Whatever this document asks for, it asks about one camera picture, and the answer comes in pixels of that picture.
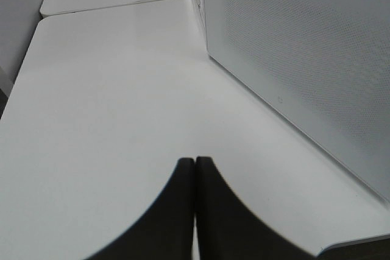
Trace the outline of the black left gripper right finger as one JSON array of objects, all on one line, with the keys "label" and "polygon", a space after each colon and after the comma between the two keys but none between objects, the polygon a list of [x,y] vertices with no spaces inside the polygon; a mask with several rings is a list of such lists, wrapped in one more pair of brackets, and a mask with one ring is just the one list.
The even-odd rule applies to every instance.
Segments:
[{"label": "black left gripper right finger", "polygon": [[314,258],[254,215],[207,156],[196,159],[196,226],[201,259]]}]

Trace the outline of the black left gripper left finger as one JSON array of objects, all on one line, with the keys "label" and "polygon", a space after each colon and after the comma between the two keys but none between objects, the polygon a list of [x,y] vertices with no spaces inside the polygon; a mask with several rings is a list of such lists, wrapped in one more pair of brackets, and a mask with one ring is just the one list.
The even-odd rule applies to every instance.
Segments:
[{"label": "black left gripper left finger", "polygon": [[195,162],[181,158],[147,211],[90,259],[192,259]]}]

